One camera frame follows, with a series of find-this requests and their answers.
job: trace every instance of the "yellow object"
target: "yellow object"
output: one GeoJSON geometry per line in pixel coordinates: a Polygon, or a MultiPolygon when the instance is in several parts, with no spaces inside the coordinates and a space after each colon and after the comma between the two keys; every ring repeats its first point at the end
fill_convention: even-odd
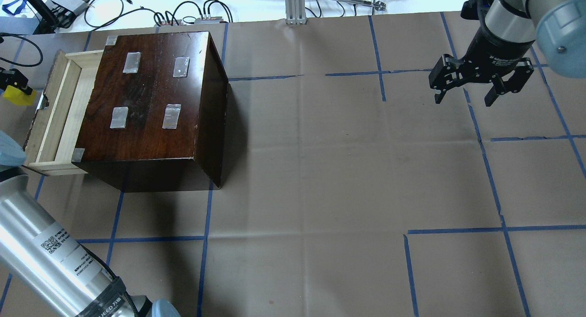
{"type": "Polygon", "coordinates": [[[31,94],[25,94],[18,88],[8,86],[4,91],[4,98],[16,105],[32,105],[35,101],[36,90],[31,94]]]}

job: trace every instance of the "cardboard surface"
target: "cardboard surface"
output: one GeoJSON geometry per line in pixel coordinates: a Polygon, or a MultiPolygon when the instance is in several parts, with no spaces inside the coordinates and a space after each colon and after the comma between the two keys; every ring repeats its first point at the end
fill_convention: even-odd
{"type": "MultiPolygon", "coordinates": [[[[444,17],[462,56],[477,22],[444,17]]],[[[491,108],[488,85],[436,105],[425,69],[451,53],[440,13],[209,29],[234,92],[222,189],[44,179],[39,200],[112,248],[132,294],[182,316],[584,311],[586,81],[536,68],[491,108]]],[[[2,314],[33,315],[15,291],[2,314]]]]}

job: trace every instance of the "metal post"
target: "metal post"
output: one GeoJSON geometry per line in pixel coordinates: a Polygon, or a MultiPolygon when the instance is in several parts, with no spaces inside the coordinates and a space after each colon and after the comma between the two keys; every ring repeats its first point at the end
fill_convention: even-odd
{"type": "Polygon", "coordinates": [[[285,0],[285,12],[287,13],[287,23],[307,23],[305,0],[285,0]]]}

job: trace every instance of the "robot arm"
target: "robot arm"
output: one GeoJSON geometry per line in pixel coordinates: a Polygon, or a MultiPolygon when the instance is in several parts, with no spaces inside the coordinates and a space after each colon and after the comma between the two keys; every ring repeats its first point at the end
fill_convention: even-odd
{"type": "Polygon", "coordinates": [[[460,60],[444,54],[431,71],[436,104],[447,90],[469,82],[492,83],[486,106],[521,91],[534,71],[523,56],[536,40],[551,69],[586,77],[586,0],[468,0],[461,17],[478,20],[480,28],[460,60]]]}

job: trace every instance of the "white sticker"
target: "white sticker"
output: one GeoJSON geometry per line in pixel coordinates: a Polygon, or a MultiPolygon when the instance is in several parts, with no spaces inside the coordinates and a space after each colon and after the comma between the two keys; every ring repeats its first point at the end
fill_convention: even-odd
{"type": "Polygon", "coordinates": [[[56,261],[63,261],[78,246],[65,229],[55,222],[33,239],[35,246],[44,249],[56,261]]]}
{"type": "Polygon", "coordinates": [[[69,271],[84,286],[87,285],[101,271],[101,265],[93,259],[82,246],[76,248],[61,265],[69,271]]]}

